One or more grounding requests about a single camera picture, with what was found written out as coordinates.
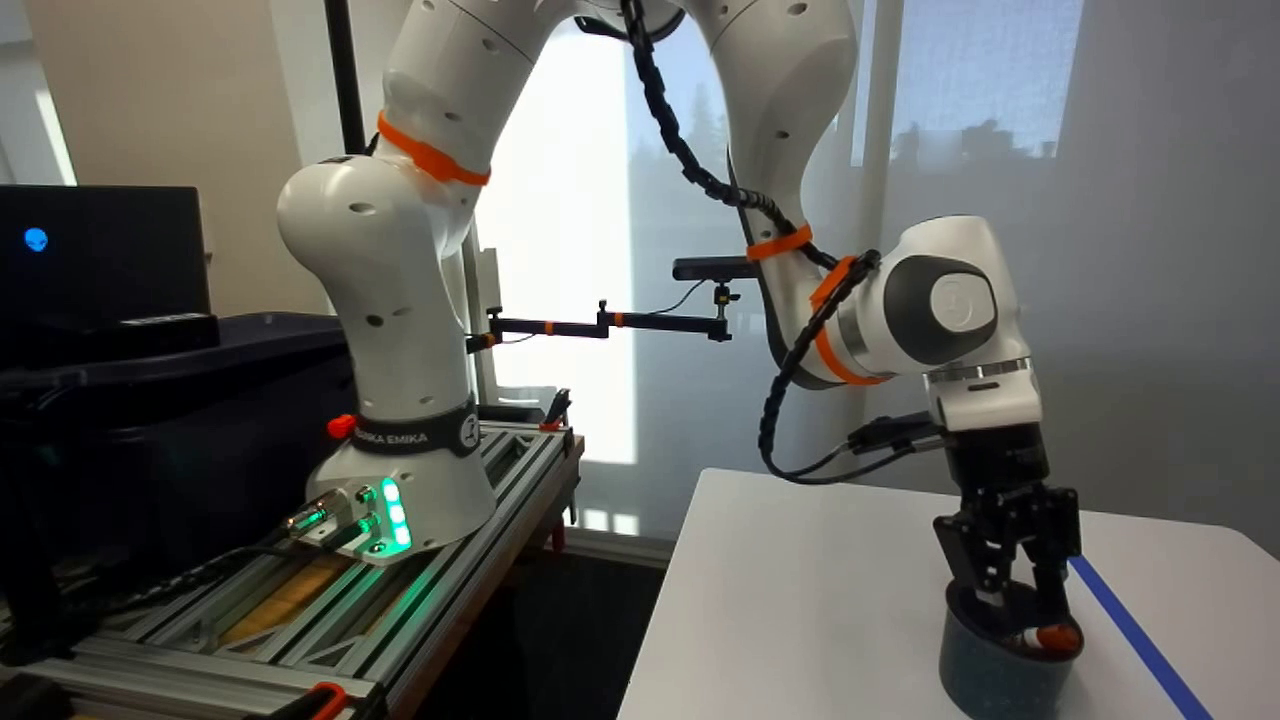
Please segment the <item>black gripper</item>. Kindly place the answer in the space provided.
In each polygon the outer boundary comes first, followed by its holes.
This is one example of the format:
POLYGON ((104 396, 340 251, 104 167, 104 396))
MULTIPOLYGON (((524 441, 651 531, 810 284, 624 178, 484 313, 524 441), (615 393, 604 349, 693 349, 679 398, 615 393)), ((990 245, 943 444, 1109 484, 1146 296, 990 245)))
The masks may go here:
POLYGON ((950 599, 965 617, 1008 606, 1008 552, 995 520, 1012 520, 1012 539, 1032 560, 1032 578, 1017 589, 1012 617, 1019 622, 1063 622, 1063 575, 1079 552, 1079 495, 1046 486, 1046 430, 1037 423, 954 430, 950 470, 962 486, 962 512, 931 520, 954 569, 950 599))

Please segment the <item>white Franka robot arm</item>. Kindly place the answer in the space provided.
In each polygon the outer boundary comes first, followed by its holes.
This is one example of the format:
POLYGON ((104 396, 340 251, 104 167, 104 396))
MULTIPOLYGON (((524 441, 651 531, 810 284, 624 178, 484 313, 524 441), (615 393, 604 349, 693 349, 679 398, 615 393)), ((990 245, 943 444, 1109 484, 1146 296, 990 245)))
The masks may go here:
POLYGON ((962 508, 937 524, 950 606, 995 641, 1067 619, 1076 495, 1047 478, 1042 393, 994 227, 941 215, 893 251, 815 248, 799 178, 853 88, 848 0, 418 0, 393 45, 378 147, 301 167, 276 224, 326 284, 355 372, 355 415, 292 520, 305 542, 396 565, 472 536, 498 508, 482 462, 459 304, 444 262, 472 231, 498 138, 558 23, 632 48, 647 112, 679 135, 658 39, 697 23, 727 103, 727 167, 683 160, 742 215, 784 389, 922 374, 927 415, 870 427, 950 444, 962 508))

